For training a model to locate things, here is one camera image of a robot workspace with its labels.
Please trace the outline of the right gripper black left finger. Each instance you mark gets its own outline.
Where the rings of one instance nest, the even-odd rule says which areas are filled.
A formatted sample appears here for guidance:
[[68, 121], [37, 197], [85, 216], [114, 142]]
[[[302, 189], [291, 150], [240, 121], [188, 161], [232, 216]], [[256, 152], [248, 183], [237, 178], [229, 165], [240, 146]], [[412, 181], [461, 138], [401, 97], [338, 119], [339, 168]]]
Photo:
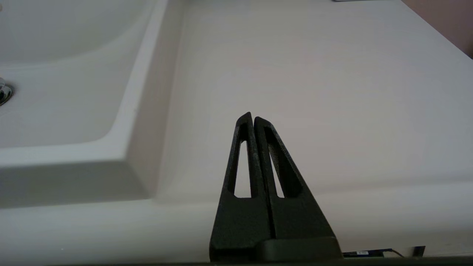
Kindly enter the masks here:
[[[235, 195], [241, 144], [246, 143], [250, 197]], [[262, 173], [258, 140], [250, 112], [235, 123], [226, 173], [210, 239], [210, 261], [245, 263], [258, 259], [257, 248], [272, 238], [269, 192]]]

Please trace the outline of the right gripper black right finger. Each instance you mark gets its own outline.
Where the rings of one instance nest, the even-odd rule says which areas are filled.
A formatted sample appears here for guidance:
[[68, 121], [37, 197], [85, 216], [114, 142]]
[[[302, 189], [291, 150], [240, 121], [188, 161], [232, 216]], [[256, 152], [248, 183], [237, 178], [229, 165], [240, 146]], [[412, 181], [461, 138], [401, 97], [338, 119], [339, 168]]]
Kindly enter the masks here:
[[254, 121], [262, 178], [276, 239], [336, 239], [274, 125]]

